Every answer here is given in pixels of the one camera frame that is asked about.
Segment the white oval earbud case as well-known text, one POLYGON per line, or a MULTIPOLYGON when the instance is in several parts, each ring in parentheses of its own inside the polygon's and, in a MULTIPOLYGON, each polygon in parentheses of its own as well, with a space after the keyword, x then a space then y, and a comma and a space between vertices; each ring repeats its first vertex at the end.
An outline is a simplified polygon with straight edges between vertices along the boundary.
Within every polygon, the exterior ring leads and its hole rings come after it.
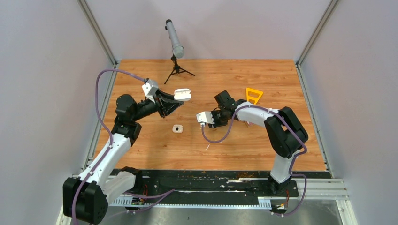
POLYGON ((191 90, 188 88, 176 89, 174 91, 174 100, 185 102, 189 101, 191 97, 191 90))

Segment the white gold-trimmed earbud case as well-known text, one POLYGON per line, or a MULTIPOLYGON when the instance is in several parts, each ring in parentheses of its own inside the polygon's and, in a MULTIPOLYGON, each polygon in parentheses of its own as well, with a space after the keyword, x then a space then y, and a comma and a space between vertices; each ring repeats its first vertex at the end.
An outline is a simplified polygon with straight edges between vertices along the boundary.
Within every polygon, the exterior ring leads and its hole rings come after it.
POLYGON ((182 133, 184 130, 184 127, 180 124, 174 124, 172 127, 172 132, 176 134, 182 133))

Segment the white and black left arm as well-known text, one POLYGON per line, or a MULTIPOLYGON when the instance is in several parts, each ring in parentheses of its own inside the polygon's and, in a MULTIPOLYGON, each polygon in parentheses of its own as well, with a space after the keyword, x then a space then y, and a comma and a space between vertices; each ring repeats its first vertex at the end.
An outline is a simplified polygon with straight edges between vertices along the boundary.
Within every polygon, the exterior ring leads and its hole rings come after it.
POLYGON ((141 131, 138 120, 153 113, 164 118, 192 97, 190 89, 177 89, 174 94, 161 90, 152 97, 136 102, 129 94, 116 100, 116 118, 112 129, 106 128, 109 139, 94 161, 78 175, 67 178, 63 184, 63 214, 74 224, 84 221, 99 224, 110 203, 126 191, 140 193, 144 187, 142 173, 124 167, 116 177, 108 179, 121 157, 133 146, 141 131))

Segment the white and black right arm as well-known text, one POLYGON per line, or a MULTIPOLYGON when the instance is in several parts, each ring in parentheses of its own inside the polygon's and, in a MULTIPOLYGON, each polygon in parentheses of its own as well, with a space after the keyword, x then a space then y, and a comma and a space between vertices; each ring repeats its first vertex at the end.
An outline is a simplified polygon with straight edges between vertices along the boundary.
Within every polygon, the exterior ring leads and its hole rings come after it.
POLYGON ((245 121, 264 127, 276 153, 268 177, 268 189, 273 195, 286 191, 292 178, 292 167, 298 156, 307 152, 308 133, 294 111, 285 106, 270 109, 254 105, 244 99, 235 100, 224 90, 215 96, 217 108, 209 112, 209 128, 232 126, 234 121, 245 121))

